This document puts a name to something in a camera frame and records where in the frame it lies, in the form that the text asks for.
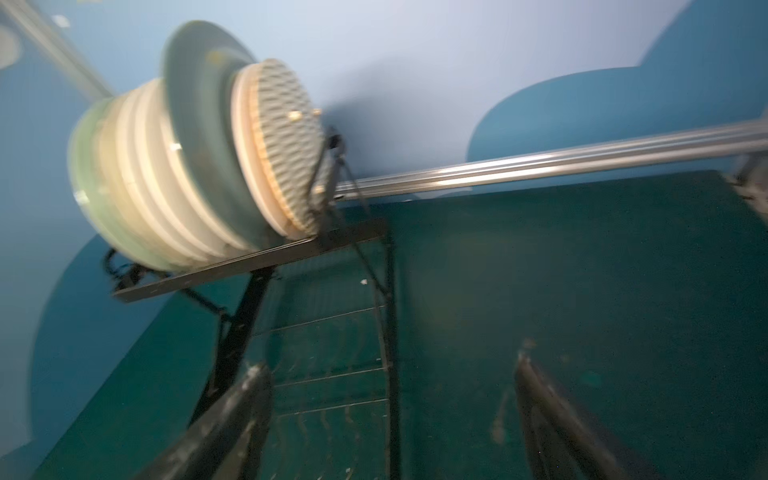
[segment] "large green plate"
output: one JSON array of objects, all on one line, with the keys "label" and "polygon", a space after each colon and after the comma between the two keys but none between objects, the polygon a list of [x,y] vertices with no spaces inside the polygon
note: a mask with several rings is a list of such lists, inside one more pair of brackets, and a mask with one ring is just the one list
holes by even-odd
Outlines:
[{"label": "large green plate", "polygon": [[120,212],[105,196],[104,179],[94,157],[94,141],[112,100],[94,104],[70,136],[68,167],[74,198],[96,231],[126,257],[156,270],[179,270],[178,266],[146,248],[144,242],[123,225]]},{"label": "large green plate", "polygon": [[220,27],[190,22],[165,48],[168,109],[195,187],[214,212],[257,250],[282,243],[253,201],[232,137],[230,96],[237,72],[256,62]]}]

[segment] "green table surface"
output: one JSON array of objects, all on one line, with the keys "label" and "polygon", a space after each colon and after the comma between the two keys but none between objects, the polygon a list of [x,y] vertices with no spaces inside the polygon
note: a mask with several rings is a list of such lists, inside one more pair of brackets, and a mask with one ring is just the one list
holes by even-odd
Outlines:
[{"label": "green table surface", "polygon": [[[375,214],[389,218],[396,244],[404,478],[530,477],[512,388],[523,347],[668,478],[768,475],[768,233],[718,174],[383,204]],[[377,245],[366,251],[381,264]],[[257,329],[369,307],[364,278],[346,250],[285,266]],[[233,308],[245,282],[200,290]],[[283,380],[373,365],[373,325],[368,311],[256,336],[247,362],[266,358]],[[138,472],[186,428],[214,332],[213,316],[172,297],[35,478]],[[283,389],[275,409],[383,388],[374,372]],[[260,477],[383,480],[385,414],[373,404],[273,422]]]}]

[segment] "stack of dishes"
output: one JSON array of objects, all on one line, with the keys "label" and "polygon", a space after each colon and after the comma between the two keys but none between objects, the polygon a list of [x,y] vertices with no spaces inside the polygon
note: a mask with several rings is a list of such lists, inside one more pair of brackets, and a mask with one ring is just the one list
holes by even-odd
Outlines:
[{"label": "stack of dishes", "polygon": [[104,239],[180,272],[316,234],[331,163],[296,75],[206,22],[176,32],[163,73],[72,132],[74,196]]}]

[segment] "rack wire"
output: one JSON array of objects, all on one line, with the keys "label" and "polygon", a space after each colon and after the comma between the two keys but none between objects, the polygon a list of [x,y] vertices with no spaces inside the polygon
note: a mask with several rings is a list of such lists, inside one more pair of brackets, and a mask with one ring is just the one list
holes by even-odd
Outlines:
[{"label": "rack wire", "polygon": [[[262,458],[258,478],[400,478],[394,245],[387,223],[370,216],[362,194],[359,199],[367,220],[347,223],[343,212],[336,208],[336,185],[341,173],[345,172],[349,182],[356,185],[345,156],[343,139],[330,131],[306,192],[308,202],[313,193],[322,194],[313,205],[320,225],[315,237],[179,275],[137,264],[126,270],[113,268],[113,250],[104,258],[104,268],[116,280],[113,295],[118,299],[132,302],[181,291],[219,318],[214,366],[186,435],[193,431],[199,434],[198,422],[234,388],[238,374],[243,373],[249,345],[264,347],[266,339],[266,362],[275,379],[269,436],[263,453],[261,448],[255,452],[247,447],[240,447],[238,453],[244,458],[242,465],[259,465],[258,458]],[[328,158],[330,163],[323,165]],[[380,245],[378,251],[371,247],[373,244]],[[349,252],[358,268],[362,267],[356,275],[364,276],[362,283],[368,292],[365,302],[355,298],[349,310],[298,323],[278,319],[279,323],[265,328],[260,320],[260,328],[264,329],[253,331],[257,317],[264,316],[260,315],[260,307],[270,285],[286,284],[292,269],[300,270],[302,263],[328,263],[334,255],[346,255],[348,260]],[[194,290],[203,283],[241,273],[250,273],[251,277],[234,313]],[[314,279],[313,289],[322,289],[322,269],[314,277],[302,274],[293,280],[306,283],[308,278]],[[243,437],[265,434],[251,432],[244,424],[241,428],[238,435]],[[198,455],[213,456],[221,463],[224,456],[237,450],[229,445],[223,452],[215,442],[211,445],[215,451],[202,450]],[[178,453],[171,447],[161,457],[173,458]],[[246,478],[243,472],[244,468],[238,471],[238,478]]]}]

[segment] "dark green surface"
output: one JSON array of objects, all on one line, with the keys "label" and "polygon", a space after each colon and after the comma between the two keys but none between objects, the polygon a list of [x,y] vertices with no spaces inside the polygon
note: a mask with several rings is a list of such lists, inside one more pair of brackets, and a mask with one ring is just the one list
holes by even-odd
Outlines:
[{"label": "dark green surface", "polygon": [[[766,474],[768,235],[716,174],[389,204],[378,214],[392,221],[397,249],[406,478],[528,477],[511,388],[523,346],[669,478]],[[321,257],[284,273],[260,323],[370,306],[348,259]],[[233,298],[243,287],[235,283]],[[128,478],[148,462],[184,429],[210,366],[213,327],[174,297],[36,478]],[[299,359],[291,375],[326,371],[326,353],[313,365],[298,346],[348,352],[353,344],[333,346],[342,342],[339,323],[323,328],[259,337],[249,361],[268,345],[273,366]],[[367,341],[356,322],[345,328]],[[354,394],[350,386],[337,393]],[[286,394],[276,409],[309,405],[316,392]],[[324,478],[345,478],[351,466],[353,478],[380,471],[377,405],[351,410],[354,428],[331,429]],[[326,421],[349,427],[340,412]],[[283,447],[306,457],[295,468],[315,479],[322,472],[310,467],[327,458],[328,442],[307,439],[328,429],[317,418],[286,418]],[[269,453],[280,449],[277,430],[265,451],[270,468],[280,461]]]}]

